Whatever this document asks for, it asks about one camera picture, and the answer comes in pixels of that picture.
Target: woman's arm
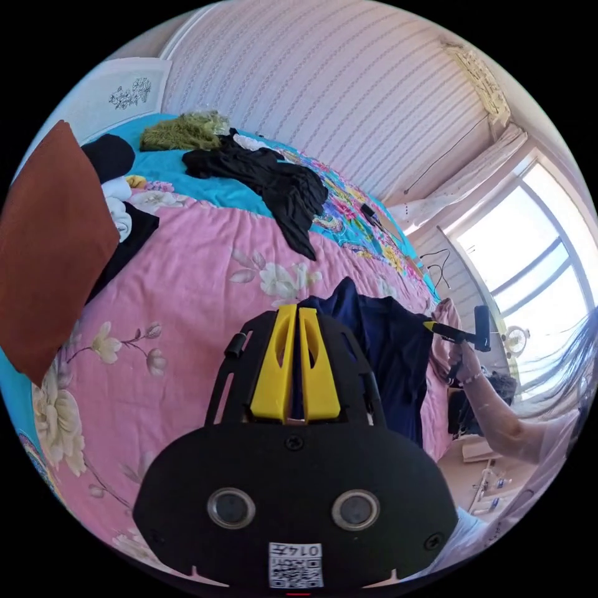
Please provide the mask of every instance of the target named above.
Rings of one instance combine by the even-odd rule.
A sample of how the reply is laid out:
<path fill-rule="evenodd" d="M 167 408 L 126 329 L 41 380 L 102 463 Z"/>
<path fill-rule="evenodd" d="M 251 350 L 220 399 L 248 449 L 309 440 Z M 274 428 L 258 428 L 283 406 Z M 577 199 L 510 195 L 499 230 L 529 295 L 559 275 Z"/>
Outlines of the woman's arm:
<path fill-rule="evenodd" d="M 462 361 L 457 379 L 472 406 L 476 420 L 490 448 L 505 457 L 537 464 L 546 424 L 520 420 L 496 393 L 482 373 L 473 348 L 467 343 L 453 344 L 452 364 Z"/>

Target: screw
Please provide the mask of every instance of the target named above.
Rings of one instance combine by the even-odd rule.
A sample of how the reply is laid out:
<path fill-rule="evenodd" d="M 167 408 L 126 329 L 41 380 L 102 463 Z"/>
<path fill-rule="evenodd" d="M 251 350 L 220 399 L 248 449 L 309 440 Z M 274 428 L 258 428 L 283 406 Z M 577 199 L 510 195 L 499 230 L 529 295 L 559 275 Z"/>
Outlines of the screw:
<path fill-rule="evenodd" d="M 154 544 L 164 544 L 164 538 L 155 529 L 152 529 L 149 533 L 149 538 Z"/>
<path fill-rule="evenodd" d="M 285 446 L 289 450 L 301 450 L 303 448 L 303 439 L 299 436 L 289 436 L 285 440 Z"/>
<path fill-rule="evenodd" d="M 438 548 L 438 545 L 442 542 L 442 540 L 444 540 L 444 536 L 440 532 L 432 534 L 424 542 L 424 548 L 426 550 L 436 550 Z"/>

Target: green fuzzy cloth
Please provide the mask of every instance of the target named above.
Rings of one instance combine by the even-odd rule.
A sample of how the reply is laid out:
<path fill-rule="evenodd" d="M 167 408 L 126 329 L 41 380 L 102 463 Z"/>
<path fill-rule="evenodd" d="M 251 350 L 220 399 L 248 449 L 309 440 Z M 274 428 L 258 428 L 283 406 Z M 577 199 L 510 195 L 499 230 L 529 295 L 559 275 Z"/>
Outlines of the green fuzzy cloth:
<path fill-rule="evenodd" d="M 182 114 L 162 120 L 141 134 L 140 151 L 215 150 L 220 147 L 218 135 L 229 132 L 229 119 L 215 110 Z"/>

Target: brown pillow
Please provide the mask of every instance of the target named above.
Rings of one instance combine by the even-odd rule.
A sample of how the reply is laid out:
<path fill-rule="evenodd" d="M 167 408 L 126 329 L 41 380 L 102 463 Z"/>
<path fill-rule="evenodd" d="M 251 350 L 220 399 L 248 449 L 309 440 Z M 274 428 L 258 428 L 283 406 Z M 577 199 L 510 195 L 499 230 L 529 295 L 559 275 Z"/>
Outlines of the brown pillow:
<path fill-rule="evenodd" d="M 117 246 L 98 175 L 61 120 L 23 165 L 0 216 L 0 347 L 34 384 Z"/>

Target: black cable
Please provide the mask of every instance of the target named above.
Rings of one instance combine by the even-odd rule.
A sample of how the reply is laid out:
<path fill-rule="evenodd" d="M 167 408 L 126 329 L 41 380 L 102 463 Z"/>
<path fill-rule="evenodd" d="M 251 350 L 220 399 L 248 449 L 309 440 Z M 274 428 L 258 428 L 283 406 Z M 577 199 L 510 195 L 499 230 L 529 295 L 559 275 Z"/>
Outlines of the black cable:
<path fill-rule="evenodd" d="M 448 247 L 445 247 L 444 249 L 439 249 L 438 251 L 431 251 L 430 253 L 423 254 L 423 255 L 419 256 L 420 259 L 423 259 L 427 255 L 438 255 L 438 254 L 441 254 L 443 251 L 446 251 L 448 253 L 447 253 L 446 258 L 444 258 L 444 261 L 442 262 L 442 266 L 438 265 L 437 263 L 433 263 L 433 264 L 430 264 L 429 266 L 426 266 L 428 268 L 428 270 L 430 268 L 433 268 L 434 266 L 436 266 L 437 268 L 440 268 L 440 277 L 437 280 L 436 284 L 434 285 L 434 291 L 436 291 L 436 289 L 438 288 L 438 285 L 440 284 L 441 280 L 443 280 L 444 283 L 446 284 L 447 288 L 450 289 L 449 281 L 444 276 L 444 267 L 450 257 L 450 249 Z"/>
<path fill-rule="evenodd" d="M 407 189 L 405 189 L 403 191 L 403 195 L 407 195 L 409 193 L 409 191 L 411 191 L 411 189 L 417 185 L 417 183 L 419 183 L 419 181 L 426 175 L 426 173 L 428 172 L 428 170 L 434 165 L 437 164 L 440 160 L 442 160 L 442 158 L 444 158 L 444 156 L 446 156 L 450 151 L 453 151 L 457 145 L 459 143 L 461 143 L 461 141 L 463 141 L 463 139 L 465 139 L 482 121 L 486 120 L 488 118 L 488 115 L 486 114 L 481 120 L 478 120 L 459 140 L 457 140 L 457 142 L 450 148 L 448 149 L 440 158 L 438 158 L 437 160 L 434 160 L 434 162 L 432 162 L 432 164 L 430 164 L 430 166 L 428 166 L 428 168 L 425 169 L 425 171 L 421 174 L 421 176 L 419 176 L 417 178 L 416 181 L 414 181 L 411 185 L 409 185 L 409 187 L 407 187 Z"/>

